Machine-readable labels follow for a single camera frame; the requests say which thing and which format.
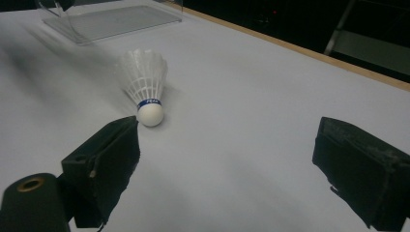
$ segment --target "shuttlecock cork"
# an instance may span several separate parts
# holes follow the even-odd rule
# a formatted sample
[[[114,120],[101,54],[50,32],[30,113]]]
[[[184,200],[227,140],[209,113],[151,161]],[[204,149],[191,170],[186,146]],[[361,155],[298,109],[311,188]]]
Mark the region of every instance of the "shuttlecock cork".
[[[128,51],[118,64],[126,92],[136,103],[138,121],[147,127],[163,119],[161,94],[168,67],[152,50]]]

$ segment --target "table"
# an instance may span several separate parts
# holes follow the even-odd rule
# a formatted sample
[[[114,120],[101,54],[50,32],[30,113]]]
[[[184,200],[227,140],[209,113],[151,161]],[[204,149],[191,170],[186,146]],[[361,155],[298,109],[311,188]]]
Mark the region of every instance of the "table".
[[[181,23],[89,46],[67,41],[35,11],[0,14],[0,29],[0,189],[34,173],[59,175],[59,162],[88,137],[136,113],[115,80],[116,57],[152,48],[168,61],[165,119],[139,126],[141,160],[107,232],[365,232],[311,163],[321,117],[410,153],[406,84],[190,11]]]

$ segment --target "plastic box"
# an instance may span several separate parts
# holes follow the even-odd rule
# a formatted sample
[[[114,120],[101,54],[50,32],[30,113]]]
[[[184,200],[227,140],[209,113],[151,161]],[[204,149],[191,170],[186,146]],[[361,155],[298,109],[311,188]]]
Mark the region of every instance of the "plastic box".
[[[182,21],[182,0],[36,0],[45,24],[77,44]]]

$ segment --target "blue stripe on shuttlecock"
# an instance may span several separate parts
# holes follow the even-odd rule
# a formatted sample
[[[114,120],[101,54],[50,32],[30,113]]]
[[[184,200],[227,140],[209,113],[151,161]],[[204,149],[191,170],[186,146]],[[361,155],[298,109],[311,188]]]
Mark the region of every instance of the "blue stripe on shuttlecock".
[[[140,103],[136,106],[136,108],[139,110],[140,107],[144,106],[145,104],[150,104],[150,103],[156,103],[156,104],[162,105],[160,100],[157,100],[157,99],[147,99],[147,100],[144,100],[144,101],[140,102]]]

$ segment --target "badminton birdie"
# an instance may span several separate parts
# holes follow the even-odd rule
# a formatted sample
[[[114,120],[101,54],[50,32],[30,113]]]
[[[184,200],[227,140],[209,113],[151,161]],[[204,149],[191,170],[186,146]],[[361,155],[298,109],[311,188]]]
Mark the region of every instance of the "badminton birdie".
[[[136,103],[138,121],[147,127],[163,119],[161,93],[168,67],[152,50],[128,51],[120,57],[118,68],[122,85]]]

